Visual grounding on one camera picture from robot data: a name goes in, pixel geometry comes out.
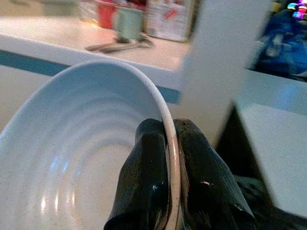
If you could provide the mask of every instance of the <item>ceramic bowl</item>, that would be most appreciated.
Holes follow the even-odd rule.
[[[144,119],[162,120],[176,228],[176,131],[156,86],[119,61],[68,68],[34,93],[0,135],[0,229],[102,229]]]

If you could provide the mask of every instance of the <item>cup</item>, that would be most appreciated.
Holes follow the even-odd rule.
[[[113,14],[113,29],[118,38],[138,39],[141,36],[143,11],[128,7],[117,7]]]

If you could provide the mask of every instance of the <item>white wall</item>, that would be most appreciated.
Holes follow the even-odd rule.
[[[270,0],[207,0],[185,65],[185,89],[174,117],[194,121],[215,145],[242,83],[242,75]]]

